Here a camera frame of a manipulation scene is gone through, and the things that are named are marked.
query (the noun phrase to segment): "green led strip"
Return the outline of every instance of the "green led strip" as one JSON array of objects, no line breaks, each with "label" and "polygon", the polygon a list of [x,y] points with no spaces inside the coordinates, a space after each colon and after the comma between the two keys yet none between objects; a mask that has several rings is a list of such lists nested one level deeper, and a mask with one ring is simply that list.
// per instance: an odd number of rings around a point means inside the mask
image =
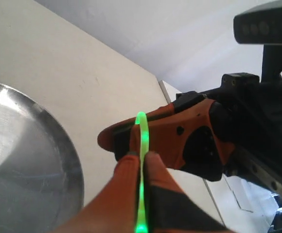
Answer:
[{"label": "green led strip", "polygon": [[143,162],[145,154],[149,151],[149,127],[147,117],[144,112],[139,112],[135,124],[140,125],[140,187],[139,187],[139,207],[136,225],[136,233],[147,233],[144,207],[144,187],[143,187]]}]

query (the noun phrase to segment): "green light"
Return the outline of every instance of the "green light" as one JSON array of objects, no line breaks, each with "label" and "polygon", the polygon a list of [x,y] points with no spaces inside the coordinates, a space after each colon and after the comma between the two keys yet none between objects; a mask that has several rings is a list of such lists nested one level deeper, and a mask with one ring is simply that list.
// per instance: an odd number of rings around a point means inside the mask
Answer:
[{"label": "green light", "polygon": [[145,154],[149,151],[149,127],[144,112],[139,112],[135,124],[140,125],[140,186],[139,186],[139,207],[136,225],[136,233],[147,233],[145,207],[144,207],[144,185],[143,185],[143,162]]}]

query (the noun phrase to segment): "glowing green tube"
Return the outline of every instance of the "glowing green tube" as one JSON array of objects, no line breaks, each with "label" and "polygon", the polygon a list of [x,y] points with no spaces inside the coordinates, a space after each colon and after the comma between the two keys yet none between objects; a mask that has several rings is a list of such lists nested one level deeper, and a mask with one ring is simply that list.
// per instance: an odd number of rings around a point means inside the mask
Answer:
[{"label": "glowing green tube", "polygon": [[136,225],[136,233],[147,233],[144,207],[144,187],[143,187],[143,162],[145,154],[149,151],[149,127],[147,117],[144,112],[139,112],[135,124],[140,125],[140,187],[139,187],[139,207]]}]

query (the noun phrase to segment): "metal pan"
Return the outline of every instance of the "metal pan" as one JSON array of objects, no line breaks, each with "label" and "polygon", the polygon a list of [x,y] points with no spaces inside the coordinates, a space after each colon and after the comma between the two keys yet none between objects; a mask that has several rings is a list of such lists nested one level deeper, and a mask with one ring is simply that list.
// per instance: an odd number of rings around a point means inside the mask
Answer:
[{"label": "metal pan", "polygon": [[0,233],[44,233],[83,206],[84,180],[66,132],[41,106],[0,84]]}]

